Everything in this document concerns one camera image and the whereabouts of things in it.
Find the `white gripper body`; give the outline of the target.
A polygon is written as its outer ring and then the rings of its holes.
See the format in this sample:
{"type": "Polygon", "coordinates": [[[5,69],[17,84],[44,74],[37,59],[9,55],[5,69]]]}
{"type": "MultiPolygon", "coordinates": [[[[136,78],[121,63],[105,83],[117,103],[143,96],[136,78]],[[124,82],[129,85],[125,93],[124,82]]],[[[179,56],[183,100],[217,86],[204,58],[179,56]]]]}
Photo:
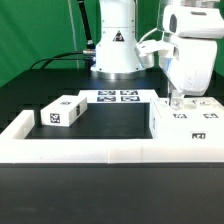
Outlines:
{"type": "Polygon", "coordinates": [[[163,38],[170,49],[159,53],[159,66],[183,95],[202,96],[210,83],[217,39],[224,37],[224,19],[217,8],[166,5],[163,38]]]}

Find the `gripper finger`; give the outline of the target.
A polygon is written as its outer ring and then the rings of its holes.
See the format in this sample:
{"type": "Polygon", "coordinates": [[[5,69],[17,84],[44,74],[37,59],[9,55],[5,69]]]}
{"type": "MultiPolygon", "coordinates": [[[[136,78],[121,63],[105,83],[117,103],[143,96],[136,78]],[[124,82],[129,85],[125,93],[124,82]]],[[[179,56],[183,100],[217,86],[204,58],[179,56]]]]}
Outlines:
{"type": "Polygon", "coordinates": [[[168,99],[169,106],[175,110],[178,110],[183,105],[184,95],[179,93],[172,83],[168,84],[168,99]]]}

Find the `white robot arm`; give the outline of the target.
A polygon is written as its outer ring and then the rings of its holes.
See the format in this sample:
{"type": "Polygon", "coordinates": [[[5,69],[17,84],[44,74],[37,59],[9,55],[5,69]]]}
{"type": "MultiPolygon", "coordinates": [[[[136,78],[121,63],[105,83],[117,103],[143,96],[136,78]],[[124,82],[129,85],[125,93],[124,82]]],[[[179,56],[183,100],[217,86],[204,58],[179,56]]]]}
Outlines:
{"type": "Polygon", "coordinates": [[[159,41],[136,38],[134,0],[99,0],[101,39],[96,45],[92,74],[127,79],[154,66],[168,78],[168,102],[183,106],[186,95],[201,96],[210,84],[217,41],[224,38],[220,0],[160,0],[156,30],[159,41]]]}

